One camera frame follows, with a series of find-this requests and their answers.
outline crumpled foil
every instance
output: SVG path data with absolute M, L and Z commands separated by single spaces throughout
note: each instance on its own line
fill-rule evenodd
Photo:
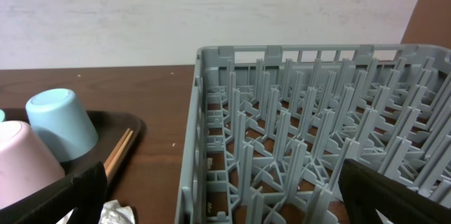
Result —
M 57 224 L 66 224 L 69 221 L 70 211 L 64 218 L 60 219 Z M 135 216 L 133 210 L 129 206 L 122 207 L 119 201 L 112 200 L 104 204 L 101 210 L 100 221 L 101 224 L 135 224 Z

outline pink cup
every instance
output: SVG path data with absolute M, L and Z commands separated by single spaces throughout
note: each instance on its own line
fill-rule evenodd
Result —
M 0 209 L 64 178 L 64 169 L 22 121 L 0 123 Z

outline brown tray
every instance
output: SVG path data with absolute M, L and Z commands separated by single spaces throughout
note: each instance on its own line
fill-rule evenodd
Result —
M 24 108 L 3 108 L 7 120 L 19 120 L 28 123 L 27 112 Z M 129 113 L 108 112 L 108 111 L 87 111 L 87 115 L 91 119 L 99 141 L 86 154 L 72 161 L 61 163 L 66 175 L 84 170 L 95 163 L 101 161 L 104 163 L 114 147 L 117 145 L 127 128 L 133 130 L 133 135 L 129 143 L 125 147 L 123 154 L 119 157 L 117 164 L 111 170 L 111 178 L 118 171 L 119 166 L 124 161 L 128 152 L 134 149 L 137 142 L 145 133 L 144 123 L 137 117 Z

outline gray dish rack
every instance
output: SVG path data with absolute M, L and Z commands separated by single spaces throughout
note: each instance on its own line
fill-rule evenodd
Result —
M 199 49 L 175 223 L 338 223 L 345 158 L 451 207 L 450 57 L 423 44 Z

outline white wall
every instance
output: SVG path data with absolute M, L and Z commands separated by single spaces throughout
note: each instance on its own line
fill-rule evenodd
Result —
M 222 44 L 399 43 L 416 0 L 0 0 L 0 68 L 194 63 Z

